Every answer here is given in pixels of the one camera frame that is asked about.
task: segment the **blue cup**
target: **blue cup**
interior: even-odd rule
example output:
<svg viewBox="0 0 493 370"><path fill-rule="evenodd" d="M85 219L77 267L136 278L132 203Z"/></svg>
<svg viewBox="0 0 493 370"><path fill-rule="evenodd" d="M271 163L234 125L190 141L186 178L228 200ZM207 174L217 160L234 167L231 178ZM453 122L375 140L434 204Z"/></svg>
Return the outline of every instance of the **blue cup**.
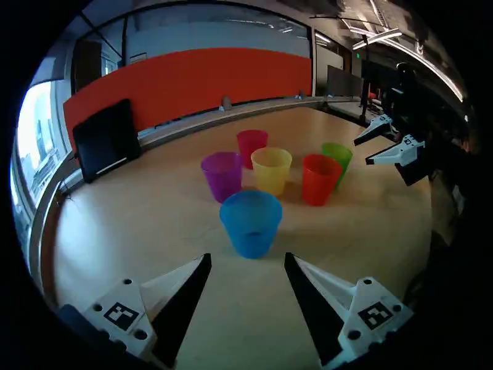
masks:
<svg viewBox="0 0 493 370"><path fill-rule="evenodd" d="M274 241L282 206L269 193L241 191L224 201L219 217L236 251L245 258L259 258Z"/></svg>

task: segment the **plastic cup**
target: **plastic cup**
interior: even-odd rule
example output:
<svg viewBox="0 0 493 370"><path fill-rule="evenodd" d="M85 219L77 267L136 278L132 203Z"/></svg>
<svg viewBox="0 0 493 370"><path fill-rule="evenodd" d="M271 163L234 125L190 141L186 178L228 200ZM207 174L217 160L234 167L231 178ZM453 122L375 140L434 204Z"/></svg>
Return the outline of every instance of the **plastic cup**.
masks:
<svg viewBox="0 0 493 370"><path fill-rule="evenodd" d="M324 205L343 169L334 158L311 154L303 158L302 195L309 205Z"/></svg>
<svg viewBox="0 0 493 370"><path fill-rule="evenodd" d="M226 199L219 217L236 251L245 258L259 258L274 241L282 206L266 192L242 191Z"/></svg>
<svg viewBox="0 0 493 370"><path fill-rule="evenodd" d="M201 163L214 199L223 203L242 190L242 158L234 152L217 152Z"/></svg>
<svg viewBox="0 0 493 370"><path fill-rule="evenodd" d="M349 163L351 162L352 152L341 144L336 144L335 142L326 142L325 144L322 144L322 153L324 155L328 155L331 158L334 158L343 168L341 176L335 184L335 187L337 188L341 183L346 170L348 169Z"/></svg>
<svg viewBox="0 0 493 370"><path fill-rule="evenodd" d="M252 169L251 154L267 146L269 134L260 129L248 129L236 135L238 147L243 158L243 166Z"/></svg>
<svg viewBox="0 0 493 370"><path fill-rule="evenodd" d="M293 157L281 148L257 149L251 155L257 189L280 195L289 175Z"/></svg>

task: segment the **pink cup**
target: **pink cup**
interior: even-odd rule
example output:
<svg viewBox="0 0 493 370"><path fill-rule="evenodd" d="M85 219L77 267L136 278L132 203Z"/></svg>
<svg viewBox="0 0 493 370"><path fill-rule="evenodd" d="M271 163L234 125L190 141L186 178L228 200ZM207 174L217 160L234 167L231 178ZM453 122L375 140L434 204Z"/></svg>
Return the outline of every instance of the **pink cup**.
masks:
<svg viewBox="0 0 493 370"><path fill-rule="evenodd" d="M243 166L251 170L253 169L251 154L257 149L265 148L268 137L269 134L260 129L248 129L236 135L238 147L243 158Z"/></svg>

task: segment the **red wall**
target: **red wall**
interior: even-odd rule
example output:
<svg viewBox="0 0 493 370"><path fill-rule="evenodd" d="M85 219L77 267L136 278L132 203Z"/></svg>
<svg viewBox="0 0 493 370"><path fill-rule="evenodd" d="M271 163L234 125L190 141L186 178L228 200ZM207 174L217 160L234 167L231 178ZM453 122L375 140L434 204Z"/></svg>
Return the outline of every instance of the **red wall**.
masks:
<svg viewBox="0 0 493 370"><path fill-rule="evenodd" d="M131 101L136 131L231 103L311 94L308 58L246 48L198 49L150 58L92 82L63 104L68 135L99 110Z"/></svg>

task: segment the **wooden table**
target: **wooden table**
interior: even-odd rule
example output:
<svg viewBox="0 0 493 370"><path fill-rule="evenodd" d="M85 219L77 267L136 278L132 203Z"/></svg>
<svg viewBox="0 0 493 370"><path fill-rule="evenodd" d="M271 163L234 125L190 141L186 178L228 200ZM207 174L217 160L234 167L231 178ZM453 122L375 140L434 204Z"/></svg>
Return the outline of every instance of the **wooden table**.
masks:
<svg viewBox="0 0 493 370"><path fill-rule="evenodd" d="M200 161L237 150L245 129L293 154L283 220L266 257L238 256L219 220ZM283 269L286 251L351 282L374 276L401 296L425 265L431 233L427 180L406 187L392 165L364 158L391 143L354 147L355 124L309 108L238 120L169 142L85 185L63 206L55 246L60 304L86 309L122 278L145 282L210 252L212 271L178 356L178 369L318 369ZM301 200L301 160L323 142L354 157L325 207ZM253 175L244 171L244 185Z"/></svg>

